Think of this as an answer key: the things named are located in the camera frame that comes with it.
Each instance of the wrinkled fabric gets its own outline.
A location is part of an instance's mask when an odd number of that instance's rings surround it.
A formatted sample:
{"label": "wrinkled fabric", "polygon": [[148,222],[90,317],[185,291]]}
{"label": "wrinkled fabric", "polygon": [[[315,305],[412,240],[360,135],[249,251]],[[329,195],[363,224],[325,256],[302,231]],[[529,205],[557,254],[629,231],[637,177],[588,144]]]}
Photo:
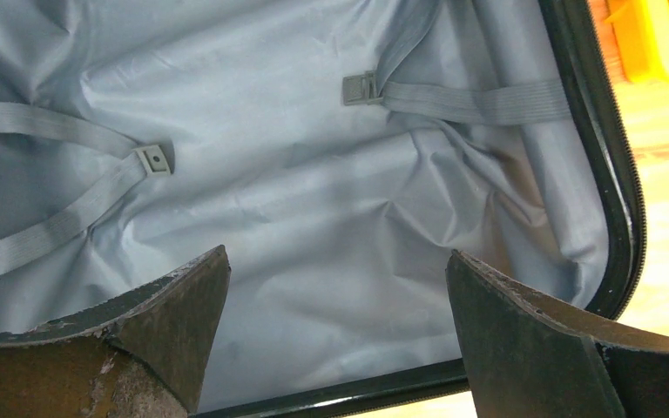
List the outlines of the wrinkled fabric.
{"label": "wrinkled fabric", "polygon": [[[608,237],[571,120],[455,125],[341,104],[342,78],[375,68],[408,1],[0,0],[0,101],[172,143],[175,166],[1,276],[0,331],[224,244],[232,283],[207,411],[459,358],[454,248],[585,306]],[[557,77],[535,0],[451,0],[393,80],[487,90]],[[111,164],[0,135],[0,238]]]}

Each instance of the elastic strap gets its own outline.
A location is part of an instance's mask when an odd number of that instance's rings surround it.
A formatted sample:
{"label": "elastic strap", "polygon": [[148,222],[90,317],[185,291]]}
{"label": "elastic strap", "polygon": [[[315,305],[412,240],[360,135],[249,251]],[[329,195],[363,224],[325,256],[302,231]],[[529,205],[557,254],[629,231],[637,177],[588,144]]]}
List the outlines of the elastic strap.
{"label": "elastic strap", "polygon": [[158,145],[134,140],[83,119],[26,104],[0,103],[0,133],[72,142],[121,158],[80,198],[47,220],[0,239],[0,275],[63,246],[92,226],[137,183],[170,175]]}
{"label": "elastic strap", "polygon": [[383,50],[375,68],[375,91],[378,95],[391,74],[432,29],[442,3],[442,0],[414,0],[406,4],[410,10],[403,12],[406,18],[397,25],[402,30]]}
{"label": "elastic strap", "polygon": [[389,81],[382,105],[391,111],[476,125],[523,125],[571,116],[559,79],[489,91]]}

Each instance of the zipper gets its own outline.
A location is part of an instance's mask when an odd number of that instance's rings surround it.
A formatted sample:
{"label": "zipper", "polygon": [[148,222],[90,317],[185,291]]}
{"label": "zipper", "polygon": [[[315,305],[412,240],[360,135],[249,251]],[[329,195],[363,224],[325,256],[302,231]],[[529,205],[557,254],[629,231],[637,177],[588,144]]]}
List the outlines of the zipper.
{"label": "zipper", "polygon": [[[625,311],[625,309],[629,306],[630,301],[632,300],[632,297],[634,295],[634,292],[637,289],[637,286],[639,285],[640,279],[642,277],[642,266],[645,264],[645,257],[647,253],[647,216],[645,213],[645,200],[642,189],[642,181],[640,180],[638,167],[634,160],[632,146],[630,145],[629,138],[627,137],[625,132],[624,121],[622,120],[619,104],[617,102],[616,95],[612,87],[612,82],[609,77],[609,71],[606,69],[604,54],[601,51],[601,45],[598,40],[596,25],[593,22],[591,7],[589,6],[587,0],[582,0],[578,2],[576,1],[564,2],[564,4],[566,4],[565,6],[566,8],[576,7],[576,6],[579,7],[579,9],[581,9],[582,11],[582,13],[580,14],[582,15],[582,18],[584,20],[582,22],[582,25],[589,29],[586,30],[585,33],[588,34],[589,38],[588,41],[590,41],[590,44],[592,45],[592,52],[595,58],[594,65],[598,71],[598,74],[603,76],[601,77],[603,82],[603,88],[606,89],[606,92],[612,98],[611,100],[612,115],[615,119],[618,138],[621,139],[625,151],[625,161],[624,161],[625,166],[623,168],[625,168],[627,172],[630,174],[632,180],[632,192],[634,194],[634,200],[635,200],[635,208],[637,209],[637,213],[635,213],[634,215],[637,218],[639,226],[639,236],[637,242],[639,246],[637,247],[637,251],[635,252],[637,253],[636,259],[633,254],[631,260],[632,275],[628,276],[625,289],[623,290],[622,299],[619,302],[619,304],[616,306],[613,312],[606,313],[605,315],[612,320],[618,320],[619,317],[622,315],[622,313]],[[620,198],[622,198],[624,204],[625,203],[624,196],[620,196]],[[634,233],[635,233],[634,225],[632,225],[630,227],[630,234],[632,235],[630,237],[631,239],[633,238]]]}
{"label": "zipper", "polygon": [[383,406],[380,406],[380,407],[373,407],[373,408],[365,408],[365,409],[358,410],[356,412],[348,412],[346,414],[329,415],[328,418],[342,418],[342,417],[345,417],[345,416],[355,416],[355,415],[360,415],[360,414],[367,414],[369,412],[381,411],[383,409],[402,407],[404,405],[410,405],[412,403],[432,401],[433,399],[442,398],[444,396],[450,396],[452,394],[461,394],[461,393],[467,392],[469,390],[470,389],[457,390],[457,391],[456,390],[446,390],[446,391],[443,391],[443,392],[435,392],[435,393],[427,395],[427,396],[419,396],[419,397],[414,398],[413,400],[410,400],[410,401],[394,402],[394,403],[390,403],[388,405],[383,405]]}

